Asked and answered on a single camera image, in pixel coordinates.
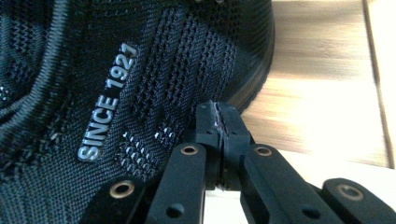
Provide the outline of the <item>three-tier wooden shoe rack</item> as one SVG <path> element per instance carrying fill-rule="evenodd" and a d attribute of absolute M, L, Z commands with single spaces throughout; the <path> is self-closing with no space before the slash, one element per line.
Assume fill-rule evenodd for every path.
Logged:
<path fill-rule="evenodd" d="M 274 0 L 267 81 L 242 117 L 309 183 L 360 183 L 396 210 L 396 156 L 372 38 L 373 0 Z"/>

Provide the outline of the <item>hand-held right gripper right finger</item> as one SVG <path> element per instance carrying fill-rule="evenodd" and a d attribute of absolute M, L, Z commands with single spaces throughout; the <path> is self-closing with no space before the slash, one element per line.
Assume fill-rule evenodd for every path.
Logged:
<path fill-rule="evenodd" d="M 222 174 L 253 224 L 343 224 L 273 147 L 257 144 L 231 105 L 218 104 Z"/>

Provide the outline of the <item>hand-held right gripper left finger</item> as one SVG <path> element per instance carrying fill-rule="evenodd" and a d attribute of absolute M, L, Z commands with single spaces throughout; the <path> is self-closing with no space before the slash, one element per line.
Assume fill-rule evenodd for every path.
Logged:
<path fill-rule="evenodd" d="M 174 147 L 145 224 L 203 224 L 205 191 L 221 179 L 219 104 L 196 108 L 195 129 Z"/>

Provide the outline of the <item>black knit sneaker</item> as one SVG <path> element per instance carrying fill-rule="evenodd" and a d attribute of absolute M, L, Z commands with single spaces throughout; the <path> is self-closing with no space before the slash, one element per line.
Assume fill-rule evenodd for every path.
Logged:
<path fill-rule="evenodd" d="M 248 106 L 274 35 L 272 0 L 0 0 L 0 224 L 152 179 L 199 104 Z"/>

